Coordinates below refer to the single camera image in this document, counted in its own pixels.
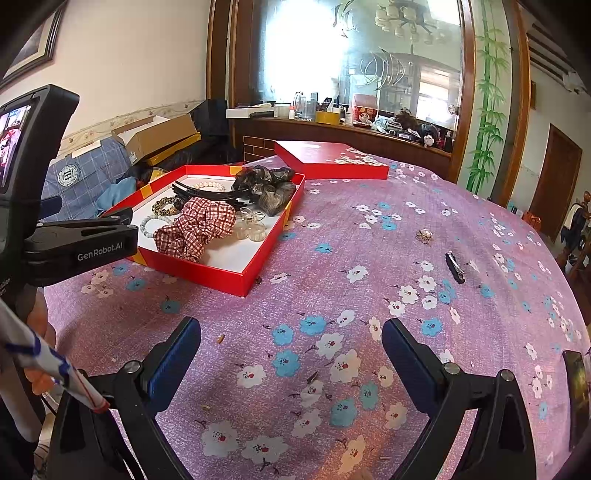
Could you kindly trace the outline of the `person left hand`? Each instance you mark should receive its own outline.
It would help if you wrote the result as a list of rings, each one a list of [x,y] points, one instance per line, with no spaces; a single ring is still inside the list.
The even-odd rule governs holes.
[[[48,307],[43,291],[34,291],[34,304],[26,318],[26,325],[35,334],[30,341],[31,353],[20,355],[19,361],[25,378],[35,395],[41,395],[53,388],[55,379],[60,378],[59,362],[55,356],[56,334],[49,323]]]

